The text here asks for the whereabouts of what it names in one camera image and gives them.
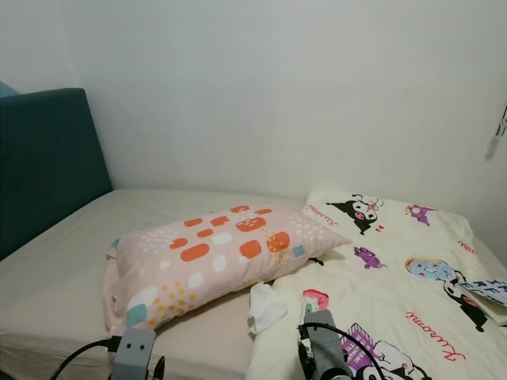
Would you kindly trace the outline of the white green toothpaste box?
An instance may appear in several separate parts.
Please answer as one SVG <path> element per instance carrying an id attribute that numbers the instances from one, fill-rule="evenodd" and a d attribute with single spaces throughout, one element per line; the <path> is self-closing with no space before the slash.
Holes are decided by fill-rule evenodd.
<path id="1" fill-rule="evenodd" d="M 307 322 L 307 315 L 314 314 L 318 309 L 318 301 L 311 297 L 304 297 L 302 299 L 297 325 L 304 325 L 304 323 Z"/>

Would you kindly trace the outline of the pink patterned pillow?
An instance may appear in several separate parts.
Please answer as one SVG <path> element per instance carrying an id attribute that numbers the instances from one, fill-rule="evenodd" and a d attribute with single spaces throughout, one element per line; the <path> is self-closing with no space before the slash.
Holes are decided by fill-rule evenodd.
<path id="1" fill-rule="evenodd" d="M 247 203 L 128 233 L 105 254 L 106 330 L 156 329 L 349 242 L 296 203 Z"/>

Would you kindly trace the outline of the cream cartoon print quilt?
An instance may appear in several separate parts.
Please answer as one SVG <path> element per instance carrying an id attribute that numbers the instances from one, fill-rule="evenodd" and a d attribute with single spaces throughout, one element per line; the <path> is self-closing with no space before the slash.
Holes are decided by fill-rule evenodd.
<path id="1" fill-rule="evenodd" d="M 507 380 L 507 327 L 460 283 L 507 280 L 466 218 L 419 203 L 315 191 L 304 213 L 349 243 L 273 283 L 288 313 L 253 342 L 246 380 L 304 380 L 297 323 L 304 297 L 332 312 L 350 377 Z"/>

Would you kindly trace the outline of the teal upholstered headboard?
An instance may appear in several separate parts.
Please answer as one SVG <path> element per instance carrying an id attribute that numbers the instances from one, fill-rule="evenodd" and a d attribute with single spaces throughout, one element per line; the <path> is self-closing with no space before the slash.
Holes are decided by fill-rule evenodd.
<path id="1" fill-rule="evenodd" d="M 113 190 L 83 88 L 0 98 L 0 257 Z"/>

